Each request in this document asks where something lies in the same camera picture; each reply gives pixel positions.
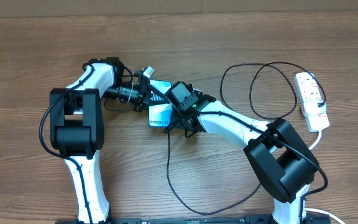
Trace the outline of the blue Galaxy smartphone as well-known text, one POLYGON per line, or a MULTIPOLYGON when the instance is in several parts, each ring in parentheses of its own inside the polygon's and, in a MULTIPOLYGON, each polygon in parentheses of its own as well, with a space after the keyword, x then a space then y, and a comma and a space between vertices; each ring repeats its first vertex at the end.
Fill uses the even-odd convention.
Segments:
MULTIPOLYGON (((172 83, 170 81, 151 80, 150 87, 151 86, 156 87, 156 89, 165 94, 172 87, 172 83)), ((160 128, 166 127, 170 123, 172 111, 173 108, 171 103, 162 105, 149 104, 149 126, 160 128)))

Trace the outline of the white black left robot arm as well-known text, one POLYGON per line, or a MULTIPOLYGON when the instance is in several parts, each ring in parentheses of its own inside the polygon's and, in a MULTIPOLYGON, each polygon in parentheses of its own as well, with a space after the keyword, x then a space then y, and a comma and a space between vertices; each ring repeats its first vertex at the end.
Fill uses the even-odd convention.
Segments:
POLYGON ((137 112, 147 110, 151 126, 166 127, 172 107, 163 94, 172 84, 153 80, 152 67, 130 72, 130 80, 125 81, 128 68, 117 57, 92 58, 82 69, 77 81, 51 90, 50 106, 40 122, 39 139, 44 149, 63 159, 70 170, 78 201, 74 222, 113 223, 99 162, 105 138, 101 100, 119 100, 137 112), (47 119, 51 147, 46 146, 42 131, 47 119))

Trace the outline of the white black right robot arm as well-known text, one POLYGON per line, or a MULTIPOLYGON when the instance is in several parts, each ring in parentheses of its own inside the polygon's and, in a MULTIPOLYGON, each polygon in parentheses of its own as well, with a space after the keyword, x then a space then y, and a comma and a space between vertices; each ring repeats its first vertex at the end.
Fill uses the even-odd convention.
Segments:
POLYGON ((307 196, 328 186, 310 190, 315 174, 326 177, 309 147, 285 119, 269 123, 230 110, 210 95, 177 82, 165 93, 175 117, 165 128, 182 128, 185 136, 198 132, 217 134, 243 148, 260 185, 275 201, 274 223, 311 223, 305 202, 307 196))

